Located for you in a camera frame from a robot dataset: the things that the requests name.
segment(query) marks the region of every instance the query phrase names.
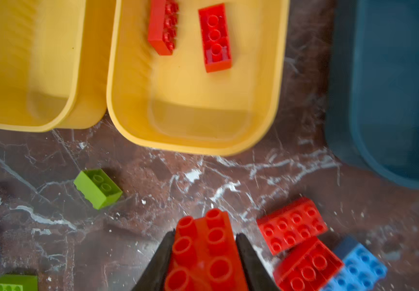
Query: blue lego brick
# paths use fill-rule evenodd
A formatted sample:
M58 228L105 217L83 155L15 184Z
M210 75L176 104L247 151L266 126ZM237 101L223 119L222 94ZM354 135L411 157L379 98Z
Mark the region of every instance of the blue lego brick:
M321 291L372 290L387 274L386 266L351 236L346 237L334 253L344 262L344 267Z

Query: red building block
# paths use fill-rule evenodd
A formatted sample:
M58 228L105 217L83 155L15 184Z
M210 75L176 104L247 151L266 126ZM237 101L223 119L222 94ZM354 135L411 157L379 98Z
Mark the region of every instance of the red building block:
M179 220L165 291L248 291L227 212Z
M296 247L274 271L282 291L317 291L344 266L317 237Z
M198 10L206 72L232 67L226 7L224 3Z
M174 0L151 0L148 42L159 55L172 55L175 49L179 5Z
M257 223L273 255L327 230L315 204L305 197L258 219Z

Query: yellow container rim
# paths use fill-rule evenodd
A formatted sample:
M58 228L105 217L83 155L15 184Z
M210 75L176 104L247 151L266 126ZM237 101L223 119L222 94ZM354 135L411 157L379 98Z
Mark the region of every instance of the yellow container rim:
M111 120L114 123L114 126L117 130L128 140L132 143L138 144L143 147L148 148L158 148L163 150L170 150L175 152L187 153L187 154L205 154L205 155L221 155L221 156L228 156L239 154L257 144L268 132L271 128L271 125L274 122L276 117L277 108L279 105L279 94L281 91L281 79L282 79L282 68L284 65L284 55L285 55L285 44L287 41L287 21L288 21L288 14L289 14L289 0L282 0L282 10L285 11L284 14L281 16L281 21L279 22L279 29L277 48L276 48L276 64L275 64L275 76L274 76L274 84L272 92L271 92L271 104L269 106L268 114L266 114L265 119L258 127L256 131L253 131L253 134L245 139L244 141L234 144L233 146L227 148L207 148L207 147L194 147L194 146L186 146L182 144L171 144L171 143L161 143L151 140L145 140L139 137L136 137L130 134L118 120L112 103L112 88L113 88L113 75L114 75L114 66L115 66L115 58L116 58L116 51L117 51L117 41L119 38L119 24L120 24L120 11L122 7L122 0L117 0L116 2L116 11L114 17L114 26L113 26L113 39L112 39L112 46L111 46L111 55L109 59L109 70L107 74L107 89L106 89L106 96L107 96L107 109L109 111L109 115Z
M82 45L83 45L83 28L84 28L84 21L85 21L85 13L86 13L86 1L82 0L81 2L81 15L79 17L79 24L78 24L78 31L77 31L77 42L76 47L78 48L75 52L74 63L73 63L73 77L72 77L72 88L69 93L69 98L67 99L66 105L62 109L61 113L55 117L55 119L51 120L47 124L37 125L37 126L27 126L27 125L9 125L9 124L1 124L0 129L4 130L15 130L15 131L25 131L25 132L45 132L54 129L57 125L61 124L73 110L74 104L77 100L77 87L78 87L78 73L80 70L80 56L82 52Z

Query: marble surface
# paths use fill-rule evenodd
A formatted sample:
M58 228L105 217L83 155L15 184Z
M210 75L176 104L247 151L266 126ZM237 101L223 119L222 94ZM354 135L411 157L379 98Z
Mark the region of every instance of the marble surface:
M320 237L329 247L352 234L387 265L375 290L419 291L419 191L342 165L324 141L334 5L292 1L277 117L242 154L142 148L108 115L87 130L0 130L0 275L37 274L42 291L130 290L164 234L213 207L271 272L282 256L271 256L255 220L303 194L330 227ZM99 167L124 195L97 211L73 180Z

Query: blue building block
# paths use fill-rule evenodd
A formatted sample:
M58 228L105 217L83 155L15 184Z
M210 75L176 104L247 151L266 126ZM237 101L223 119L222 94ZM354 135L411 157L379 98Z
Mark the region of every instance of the blue building block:
M321 291L372 290L387 274L386 266L351 236L346 237L334 253L344 262L344 267Z

